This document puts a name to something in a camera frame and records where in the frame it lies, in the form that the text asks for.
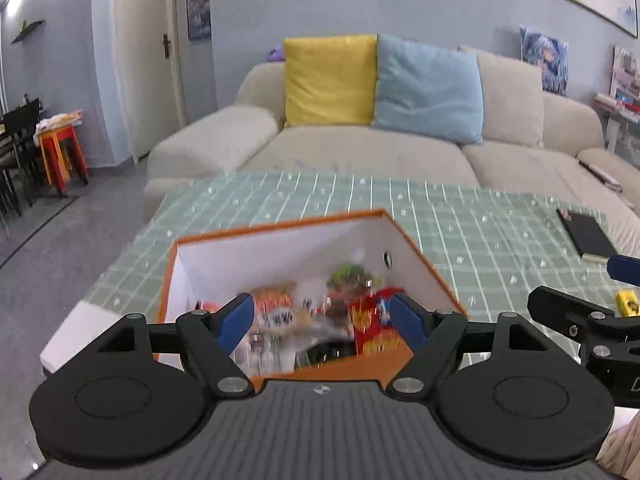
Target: red stool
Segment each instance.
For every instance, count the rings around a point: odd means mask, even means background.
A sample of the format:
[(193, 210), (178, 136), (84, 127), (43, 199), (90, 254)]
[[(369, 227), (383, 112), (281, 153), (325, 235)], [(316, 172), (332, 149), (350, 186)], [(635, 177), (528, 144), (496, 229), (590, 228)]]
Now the red stool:
[(64, 194), (66, 181), (70, 178), (60, 144), (66, 145), (71, 164), (82, 182), (85, 185), (89, 184), (84, 156), (82, 156), (73, 126), (63, 126), (57, 130), (43, 132), (39, 135), (39, 139), (47, 179), (56, 187), (58, 194)]

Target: purple object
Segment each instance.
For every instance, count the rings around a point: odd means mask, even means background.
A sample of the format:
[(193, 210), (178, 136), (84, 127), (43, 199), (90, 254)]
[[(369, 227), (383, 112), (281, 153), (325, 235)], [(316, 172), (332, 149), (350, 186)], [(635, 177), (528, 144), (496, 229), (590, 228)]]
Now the purple object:
[(284, 50), (282, 47), (274, 48), (267, 56), (267, 61), (284, 61)]

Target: white door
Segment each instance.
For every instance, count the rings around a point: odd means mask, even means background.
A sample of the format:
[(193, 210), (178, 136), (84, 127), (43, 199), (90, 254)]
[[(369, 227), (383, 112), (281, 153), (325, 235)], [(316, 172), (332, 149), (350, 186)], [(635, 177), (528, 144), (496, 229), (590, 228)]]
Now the white door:
[[(177, 91), (177, 74), (170, 59), (177, 55), (177, 41), (171, 34), (172, 2), (114, 0), (116, 70), (136, 160), (180, 128), (181, 91)], [(165, 34), (170, 41), (167, 49)]]

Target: throw pillow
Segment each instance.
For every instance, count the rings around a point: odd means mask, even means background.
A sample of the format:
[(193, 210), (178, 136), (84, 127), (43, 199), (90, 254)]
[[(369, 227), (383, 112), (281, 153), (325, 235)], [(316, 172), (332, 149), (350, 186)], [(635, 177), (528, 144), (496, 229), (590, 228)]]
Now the throw pillow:
[(542, 148), (545, 105), (538, 67), (469, 46), (478, 56), (484, 122), (482, 138)]
[(482, 87), (474, 54), (378, 35), (371, 126), (455, 142), (482, 142)]
[(286, 126), (369, 124), (376, 88), (376, 37), (284, 40)]
[(529, 27), (520, 27), (522, 60), (542, 69), (542, 89), (566, 95), (569, 79), (569, 44)]

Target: beige couch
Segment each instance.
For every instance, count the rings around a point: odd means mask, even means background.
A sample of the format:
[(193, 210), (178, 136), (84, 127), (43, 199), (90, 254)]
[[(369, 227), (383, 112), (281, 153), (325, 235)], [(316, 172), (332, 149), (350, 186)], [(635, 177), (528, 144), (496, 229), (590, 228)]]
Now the beige couch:
[(165, 193), (221, 171), (311, 170), (541, 193), (602, 211), (619, 251), (640, 256), (640, 218), (578, 164), (615, 176), (640, 212), (640, 173), (603, 148), (596, 113), (540, 88), (539, 69), (478, 53), (482, 145), (458, 147), (368, 126), (284, 128), (284, 64), (256, 66), (235, 104), (161, 142), (148, 161), (145, 213)]

